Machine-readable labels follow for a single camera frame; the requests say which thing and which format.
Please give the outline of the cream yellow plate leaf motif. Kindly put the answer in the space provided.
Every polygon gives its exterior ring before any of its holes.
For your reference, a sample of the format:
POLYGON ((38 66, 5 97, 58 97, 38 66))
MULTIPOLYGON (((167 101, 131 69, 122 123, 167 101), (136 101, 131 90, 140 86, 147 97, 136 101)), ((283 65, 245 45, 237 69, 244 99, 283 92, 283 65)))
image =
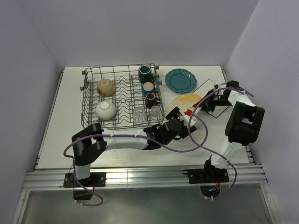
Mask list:
POLYGON ((193 105, 199 102, 202 99, 197 94, 187 93, 183 94, 170 102, 167 107, 166 114, 169 114, 175 107, 179 108, 179 112, 183 115, 187 112, 187 110, 193 110, 193 105))

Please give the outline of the dark blue mug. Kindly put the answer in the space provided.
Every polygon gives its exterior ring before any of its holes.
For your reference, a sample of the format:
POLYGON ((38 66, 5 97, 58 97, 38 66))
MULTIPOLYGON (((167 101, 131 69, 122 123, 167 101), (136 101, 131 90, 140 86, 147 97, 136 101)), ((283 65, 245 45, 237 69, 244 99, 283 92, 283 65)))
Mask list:
POLYGON ((156 89, 153 83, 145 82, 142 84, 142 93, 143 95, 147 95, 148 93, 156 93, 156 89))

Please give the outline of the teal green mug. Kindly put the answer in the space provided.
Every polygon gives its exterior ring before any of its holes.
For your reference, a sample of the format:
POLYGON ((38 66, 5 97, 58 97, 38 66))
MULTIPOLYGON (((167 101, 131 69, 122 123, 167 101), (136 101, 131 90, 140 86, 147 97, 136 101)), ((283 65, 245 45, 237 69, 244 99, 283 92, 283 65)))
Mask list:
POLYGON ((146 82, 154 83, 154 77, 149 65, 141 65, 138 69, 138 79, 143 84, 146 82))

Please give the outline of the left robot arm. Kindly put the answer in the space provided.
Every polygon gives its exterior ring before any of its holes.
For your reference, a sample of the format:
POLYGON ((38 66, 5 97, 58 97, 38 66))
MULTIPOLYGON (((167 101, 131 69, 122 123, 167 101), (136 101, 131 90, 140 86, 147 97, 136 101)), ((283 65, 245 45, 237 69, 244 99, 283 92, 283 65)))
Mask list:
POLYGON ((99 123, 92 124, 71 138, 76 173, 74 181, 79 186, 88 185, 91 180, 91 164, 105 151, 159 149, 196 131, 197 121, 195 117, 183 115, 175 107, 166 116, 166 122, 144 129, 113 131, 102 128, 99 123))

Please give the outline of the cream bowl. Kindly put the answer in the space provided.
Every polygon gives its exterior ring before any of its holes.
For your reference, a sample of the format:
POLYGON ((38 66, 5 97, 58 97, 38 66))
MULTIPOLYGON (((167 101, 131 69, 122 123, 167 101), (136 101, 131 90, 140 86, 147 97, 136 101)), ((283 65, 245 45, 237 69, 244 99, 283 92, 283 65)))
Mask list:
POLYGON ((112 80, 102 79, 97 84, 97 92, 100 96, 111 96, 115 93, 116 87, 112 80))

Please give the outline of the brown mug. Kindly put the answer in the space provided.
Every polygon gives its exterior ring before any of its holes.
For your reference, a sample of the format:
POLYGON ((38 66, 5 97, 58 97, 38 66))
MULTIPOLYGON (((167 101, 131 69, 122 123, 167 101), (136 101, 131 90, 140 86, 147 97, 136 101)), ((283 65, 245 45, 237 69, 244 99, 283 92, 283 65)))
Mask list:
POLYGON ((161 100, 156 97, 154 93, 148 93, 145 97, 145 105, 151 109, 153 106, 160 104, 161 100))

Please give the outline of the clear drinking glass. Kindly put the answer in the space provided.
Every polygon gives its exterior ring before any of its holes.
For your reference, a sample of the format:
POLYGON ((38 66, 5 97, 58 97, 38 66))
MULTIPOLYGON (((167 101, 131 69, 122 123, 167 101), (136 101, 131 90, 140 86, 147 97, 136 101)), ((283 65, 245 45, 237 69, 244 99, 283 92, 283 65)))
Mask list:
POLYGON ((156 120, 159 120, 161 118, 161 111, 159 106, 157 105, 152 106, 152 108, 150 109, 150 117, 151 119, 156 119, 156 120))

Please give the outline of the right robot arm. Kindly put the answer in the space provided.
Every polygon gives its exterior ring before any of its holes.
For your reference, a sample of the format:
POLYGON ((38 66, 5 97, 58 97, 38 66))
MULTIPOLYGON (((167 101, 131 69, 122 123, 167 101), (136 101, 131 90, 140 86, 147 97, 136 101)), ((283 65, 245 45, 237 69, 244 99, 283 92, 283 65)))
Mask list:
POLYGON ((214 112, 217 106, 232 106, 233 110, 225 128, 226 138, 220 155, 210 156, 205 161, 202 176, 207 182, 228 178, 228 162, 241 148, 257 140, 265 113, 264 108, 251 102, 249 92, 240 87, 239 82, 227 82, 221 95, 215 92, 217 89, 219 86, 215 85, 207 92, 200 105, 201 110, 214 112))

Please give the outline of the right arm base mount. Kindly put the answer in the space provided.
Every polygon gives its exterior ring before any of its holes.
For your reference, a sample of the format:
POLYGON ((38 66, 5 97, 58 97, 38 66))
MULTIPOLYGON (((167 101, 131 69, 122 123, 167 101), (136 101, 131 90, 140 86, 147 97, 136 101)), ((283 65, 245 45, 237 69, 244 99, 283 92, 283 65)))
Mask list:
POLYGON ((182 172, 188 176, 189 184, 203 184, 200 187, 201 193, 209 198, 218 197, 221 192, 221 183, 228 183, 229 176, 225 170, 220 175, 199 169, 185 169, 182 172))

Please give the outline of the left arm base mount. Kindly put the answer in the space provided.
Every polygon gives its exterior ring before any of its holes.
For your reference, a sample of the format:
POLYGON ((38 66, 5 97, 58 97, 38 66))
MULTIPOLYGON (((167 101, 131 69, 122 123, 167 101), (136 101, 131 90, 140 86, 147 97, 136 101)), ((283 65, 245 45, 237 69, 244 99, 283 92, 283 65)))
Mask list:
MULTIPOLYGON (((90 177, 79 180, 79 182, 85 187, 104 187, 106 184, 106 173, 105 172, 93 172, 90 177)), ((79 185, 75 181, 74 174, 69 172, 64 177, 64 188, 78 188, 79 185)), ((92 198, 92 194, 85 190, 73 190, 73 198, 75 200, 88 201, 92 198)))

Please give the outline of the white bowl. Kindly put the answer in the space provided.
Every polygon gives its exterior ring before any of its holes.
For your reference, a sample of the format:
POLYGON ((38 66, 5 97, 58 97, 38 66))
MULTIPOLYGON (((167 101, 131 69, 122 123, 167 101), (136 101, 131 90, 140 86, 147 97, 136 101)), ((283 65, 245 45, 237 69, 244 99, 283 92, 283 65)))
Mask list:
POLYGON ((111 120, 116 115, 116 107, 110 101, 102 101, 96 106, 96 115, 100 120, 111 120))

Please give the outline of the clear glass mug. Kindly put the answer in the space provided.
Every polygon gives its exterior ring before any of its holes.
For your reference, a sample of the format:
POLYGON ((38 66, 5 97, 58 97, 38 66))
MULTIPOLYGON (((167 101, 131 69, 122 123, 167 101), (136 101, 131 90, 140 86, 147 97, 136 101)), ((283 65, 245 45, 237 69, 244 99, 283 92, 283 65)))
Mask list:
POLYGON ((141 124, 146 121, 146 110, 143 107, 136 107, 133 109, 133 123, 141 124))

